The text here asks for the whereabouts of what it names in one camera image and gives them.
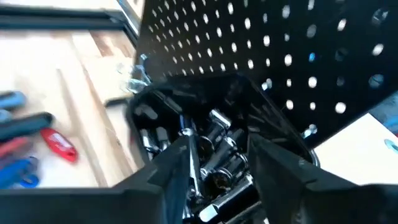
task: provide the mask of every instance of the red keychain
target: red keychain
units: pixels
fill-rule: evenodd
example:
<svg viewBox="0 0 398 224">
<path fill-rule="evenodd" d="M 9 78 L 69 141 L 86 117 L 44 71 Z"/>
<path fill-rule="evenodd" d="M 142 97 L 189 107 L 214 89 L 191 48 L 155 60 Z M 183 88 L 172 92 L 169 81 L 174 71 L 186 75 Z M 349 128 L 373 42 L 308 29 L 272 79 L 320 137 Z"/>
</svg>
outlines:
<svg viewBox="0 0 398 224">
<path fill-rule="evenodd" d="M 45 128 L 40 131 L 40 134 L 53 152 L 70 162 L 76 162 L 78 153 L 67 138 L 52 128 Z"/>
</svg>

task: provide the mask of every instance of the tool handle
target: tool handle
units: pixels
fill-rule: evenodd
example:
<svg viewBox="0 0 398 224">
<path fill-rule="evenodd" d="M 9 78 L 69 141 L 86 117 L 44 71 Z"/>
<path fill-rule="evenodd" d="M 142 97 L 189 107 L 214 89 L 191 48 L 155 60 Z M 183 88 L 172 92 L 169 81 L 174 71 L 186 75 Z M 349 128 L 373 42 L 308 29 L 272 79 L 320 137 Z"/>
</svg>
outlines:
<svg viewBox="0 0 398 224">
<path fill-rule="evenodd" d="M 52 114 L 43 112 L 0 123 L 0 142 L 39 132 L 41 129 L 50 127 L 52 121 Z"/>
<path fill-rule="evenodd" d="M 37 159 L 19 159 L 0 170 L 0 189 L 8 189 L 37 170 Z"/>
<path fill-rule="evenodd" d="M 6 122 L 12 119 L 12 114 L 6 110 L 0 110 L 0 123 Z"/>
<path fill-rule="evenodd" d="M 0 109 L 12 110 L 25 104 L 26 97 L 20 91 L 7 91 L 0 94 Z"/>
<path fill-rule="evenodd" d="M 73 144 L 62 134 L 52 128 L 44 128 L 40 131 L 47 146 L 60 157 L 69 162 L 76 162 L 78 153 Z"/>
</svg>

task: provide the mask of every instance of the black plastic tray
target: black plastic tray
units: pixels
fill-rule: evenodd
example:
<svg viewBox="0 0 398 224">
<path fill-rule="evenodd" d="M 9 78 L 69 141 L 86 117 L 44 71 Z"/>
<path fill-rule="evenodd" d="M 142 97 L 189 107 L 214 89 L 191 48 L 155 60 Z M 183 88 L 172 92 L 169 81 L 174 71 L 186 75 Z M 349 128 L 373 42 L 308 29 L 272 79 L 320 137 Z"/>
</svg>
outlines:
<svg viewBox="0 0 398 224">
<path fill-rule="evenodd" d="M 179 111 L 167 106 L 165 97 L 176 102 Z M 134 112 L 143 104 L 157 113 L 157 119 Z M 208 73 L 197 77 L 172 77 L 166 83 L 148 86 L 135 95 L 127 106 L 126 119 L 132 142 L 137 143 L 142 158 L 147 163 L 149 158 L 142 144 L 140 129 L 161 126 L 169 132 L 170 141 L 173 142 L 178 138 L 180 113 L 191 116 L 197 128 L 203 129 L 206 128 L 203 123 L 206 123 L 208 113 L 214 108 L 231 118 L 233 126 L 261 133 L 266 139 L 312 162 L 308 148 L 297 130 L 262 90 L 240 74 Z"/>
</svg>

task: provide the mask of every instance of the chrome socket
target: chrome socket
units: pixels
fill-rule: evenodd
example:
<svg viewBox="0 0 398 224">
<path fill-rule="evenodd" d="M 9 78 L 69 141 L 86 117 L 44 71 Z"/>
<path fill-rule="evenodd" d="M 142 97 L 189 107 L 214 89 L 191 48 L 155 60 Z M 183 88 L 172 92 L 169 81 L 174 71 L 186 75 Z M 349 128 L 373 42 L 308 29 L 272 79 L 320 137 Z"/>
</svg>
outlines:
<svg viewBox="0 0 398 224">
<path fill-rule="evenodd" d="M 225 206 L 226 204 L 232 202 L 239 194 L 243 193 L 248 189 L 250 186 L 253 185 L 253 178 L 250 174 L 246 174 L 235 186 L 234 189 L 229 191 L 227 194 L 224 194 L 209 204 L 206 208 L 204 208 L 199 213 L 199 218 L 203 222 L 208 222 L 214 219 L 220 209 Z"/>
<path fill-rule="evenodd" d="M 170 139 L 166 129 L 164 129 L 163 127 L 156 128 L 156 135 L 159 142 L 159 149 L 161 151 L 164 151 L 165 149 L 167 149 L 167 147 L 170 146 Z"/>
<path fill-rule="evenodd" d="M 247 163 L 248 159 L 244 154 L 234 153 L 229 160 L 211 174 L 216 187 L 229 190 L 242 177 Z"/>
<path fill-rule="evenodd" d="M 242 129 L 237 129 L 230 136 L 224 138 L 216 153 L 214 153 L 210 160 L 200 169 L 201 179 L 205 180 L 210 173 L 224 164 L 231 153 L 237 151 L 242 145 L 244 137 L 244 131 Z"/>
</svg>

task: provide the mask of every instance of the wooden board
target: wooden board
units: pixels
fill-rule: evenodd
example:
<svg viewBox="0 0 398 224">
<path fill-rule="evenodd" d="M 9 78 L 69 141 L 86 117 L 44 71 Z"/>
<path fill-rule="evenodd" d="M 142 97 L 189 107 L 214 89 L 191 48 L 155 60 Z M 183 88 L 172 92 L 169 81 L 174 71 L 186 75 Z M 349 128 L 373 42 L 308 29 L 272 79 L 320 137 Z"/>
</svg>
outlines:
<svg viewBox="0 0 398 224">
<path fill-rule="evenodd" d="M 358 185 L 398 184 L 398 153 L 384 140 L 398 138 L 370 114 L 315 148 L 321 168 Z"/>
<path fill-rule="evenodd" d="M 52 113 L 80 154 L 71 165 L 36 136 L 41 187 L 109 187 L 142 166 L 131 156 L 123 109 L 103 106 L 126 95 L 116 68 L 132 64 L 134 49 L 122 32 L 0 31 L 0 49 L 0 91 L 20 90 L 29 101 L 14 115 Z"/>
</svg>

